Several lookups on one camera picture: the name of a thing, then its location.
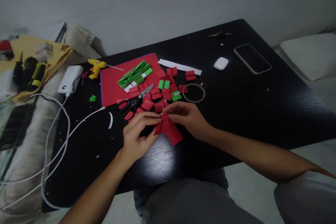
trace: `black phone screen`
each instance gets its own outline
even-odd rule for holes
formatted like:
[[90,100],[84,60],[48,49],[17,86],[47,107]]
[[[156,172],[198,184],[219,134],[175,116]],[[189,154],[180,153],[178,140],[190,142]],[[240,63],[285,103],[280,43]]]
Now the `black phone screen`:
[[256,73],[271,68],[271,65],[249,44],[237,47],[235,50]]

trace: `white charging cable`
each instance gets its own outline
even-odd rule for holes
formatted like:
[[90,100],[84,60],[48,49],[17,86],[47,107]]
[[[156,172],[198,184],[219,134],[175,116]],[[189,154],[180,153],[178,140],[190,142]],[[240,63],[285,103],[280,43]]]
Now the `white charging cable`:
[[[96,110],[95,112],[91,113],[91,114],[88,115],[87,117],[85,117],[82,121],[80,121],[80,122],[77,124],[77,126],[76,126],[76,127],[72,130],[72,132],[69,134],[69,132],[70,132],[70,118],[69,118],[69,116],[68,116],[67,111],[66,111],[65,108],[63,107],[63,105],[65,104],[65,102],[66,102],[66,100],[67,100],[67,98],[68,98],[68,96],[69,96],[69,94],[66,94],[66,99],[65,99],[65,101],[64,101],[63,104],[61,104],[61,103],[60,103],[58,100],[56,100],[54,97],[49,96],[49,95],[47,95],[47,94],[34,94],[34,95],[32,95],[32,96],[46,96],[46,97],[48,97],[48,98],[50,98],[50,99],[53,99],[55,102],[57,102],[57,103],[61,106],[61,108],[59,109],[59,111],[58,111],[58,113],[57,113],[57,115],[56,115],[56,117],[55,117],[55,119],[54,119],[54,121],[53,121],[52,124],[51,124],[51,127],[50,127],[49,132],[48,132],[48,135],[47,135],[47,139],[46,139],[46,143],[45,143],[45,159],[44,159],[45,162],[44,162],[44,167],[43,167],[43,169],[42,169],[41,171],[39,171],[38,173],[34,174],[33,176],[30,176],[30,177],[28,177],[28,178],[24,178],[24,179],[21,179],[21,180],[16,180],[16,181],[4,181],[4,184],[15,184],[15,183],[19,183],[19,182],[27,181],[27,180],[29,180],[29,179],[35,177],[36,175],[38,175],[38,174],[40,174],[40,173],[42,172],[41,183],[40,183],[37,187],[35,187],[33,190],[31,190],[30,192],[28,192],[26,195],[22,196],[21,198],[17,199],[16,201],[12,202],[11,204],[9,204],[9,205],[3,207],[2,209],[0,209],[1,212],[3,212],[3,210],[5,210],[5,209],[7,209],[7,208],[9,208],[9,207],[11,207],[11,206],[13,206],[14,204],[16,204],[17,202],[19,202],[20,200],[24,199],[25,197],[27,197],[28,195],[30,195],[33,191],[35,191],[36,189],[38,189],[40,186],[41,186],[41,190],[42,190],[42,197],[43,197],[43,199],[45,200],[45,202],[46,202],[50,207],[52,207],[52,208],[56,208],[56,209],[64,209],[64,208],[61,208],[61,207],[57,207],[57,206],[52,205],[52,204],[46,199],[46,197],[45,197],[45,195],[44,195],[44,191],[43,191],[43,177],[44,177],[45,170],[46,170],[46,168],[47,168],[47,167],[48,167],[48,166],[49,166],[49,165],[56,159],[56,157],[58,156],[58,154],[61,152],[61,150],[62,150],[63,147],[64,147],[64,151],[63,151],[62,156],[61,156],[61,158],[59,159],[57,165],[56,165],[55,168],[52,170],[52,172],[51,172],[51,173],[44,179],[44,181],[46,181],[46,180],[47,180],[47,179],[54,173],[54,171],[57,169],[58,165],[59,165],[60,162],[62,161],[63,156],[64,156],[64,154],[65,154],[65,151],[66,151],[66,149],[67,149],[68,139],[69,139],[69,137],[75,132],[75,130],[78,128],[78,126],[79,126],[82,122],[84,122],[87,118],[89,118],[91,115],[97,113],[98,111],[104,110],[104,109],[106,108],[106,107],[102,107],[102,108]],[[55,156],[55,157],[53,158],[53,160],[47,165],[47,154],[48,154],[48,153],[47,153],[47,143],[48,143],[48,139],[49,139],[49,134],[50,134],[50,132],[51,132],[51,129],[52,129],[52,127],[53,127],[53,125],[54,125],[54,123],[55,123],[55,121],[56,121],[56,119],[57,119],[57,116],[58,116],[58,114],[60,113],[61,109],[63,109],[63,111],[64,111],[64,113],[65,113],[65,115],[66,115],[66,117],[67,117],[67,119],[68,119],[68,131],[67,131],[67,136],[66,136],[66,140],[65,140],[65,142],[63,143],[62,147],[60,148],[60,150],[58,151],[58,153],[56,154],[56,156]]]

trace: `black table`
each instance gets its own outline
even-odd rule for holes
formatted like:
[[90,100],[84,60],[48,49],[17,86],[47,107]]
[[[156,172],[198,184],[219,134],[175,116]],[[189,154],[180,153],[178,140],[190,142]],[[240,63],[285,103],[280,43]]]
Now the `black table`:
[[[207,37],[222,30],[232,33],[222,39]],[[272,69],[253,75],[233,53],[243,44],[251,44]],[[156,53],[162,58],[203,70],[196,82],[206,84],[206,97],[198,104],[205,119],[214,127],[257,139],[286,149],[297,148],[336,137],[336,116],[325,103],[293,72],[245,20],[162,41],[104,58],[108,64]],[[229,64],[223,71],[213,68],[219,57]],[[179,71],[177,84],[185,84]],[[89,102],[90,96],[96,102]],[[66,104],[71,128],[101,107],[100,85],[85,81]],[[112,161],[123,146],[123,127],[115,105],[98,112],[78,128],[58,169],[48,180],[45,192],[51,203],[70,207],[94,179]],[[112,112],[114,122],[108,130]],[[67,120],[61,115],[54,145],[55,155],[65,140]],[[238,163],[239,160],[215,147],[193,139],[178,125],[184,139],[172,147],[165,135],[126,173],[117,193],[143,188],[173,178]],[[43,206],[43,211],[50,211]]]

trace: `scissors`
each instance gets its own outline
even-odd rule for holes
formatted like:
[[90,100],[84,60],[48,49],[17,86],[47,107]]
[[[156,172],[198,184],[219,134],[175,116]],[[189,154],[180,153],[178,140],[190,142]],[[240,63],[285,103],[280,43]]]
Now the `scissors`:
[[[117,104],[117,108],[116,111],[118,113],[122,113],[122,120],[123,121],[129,121],[130,119],[132,119],[135,115],[135,113],[137,112],[138,107],[140,107],[140,102],[142,102],[143,97],[145,96],[145,94],[147,94],[150,90],[152,90],[152,88],[154,87],[155,84],[149,86],[148,88],[146,88],[144,91],[142,91],[138,96],[129,99],[129,100],[125,100],[122,101],[120,103]],[[119,109],[119,106],[127,103],[125,107],[123,107],[122,109]],[[127,120],[125,120],[125,117],[128,115],[129,112],[132,112],[133,115],[130,118],[127,118]]]

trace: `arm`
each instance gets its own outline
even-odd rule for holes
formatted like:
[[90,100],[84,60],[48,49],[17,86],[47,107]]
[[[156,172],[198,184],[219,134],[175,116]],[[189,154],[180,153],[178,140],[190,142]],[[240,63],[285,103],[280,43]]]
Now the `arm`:
[[154,135],[155,129],[148,137],[140,137],[146,125],[158,124],[160,115],[154,112],[144,112],[136,115],[124,128],[124,146],[113,161],[89,186],[64,216],[61,224],[101,223],[110,208],[116,190],[128,169],[141,158],[153,145],[159,135]]
[[212,127],[193,103],[175,102],[162,111],[174,123],[182,124],[198,140],[238,158],[256,172],[276,183],[292,180],[311,170],[335,178],[334,175],[293,152]]

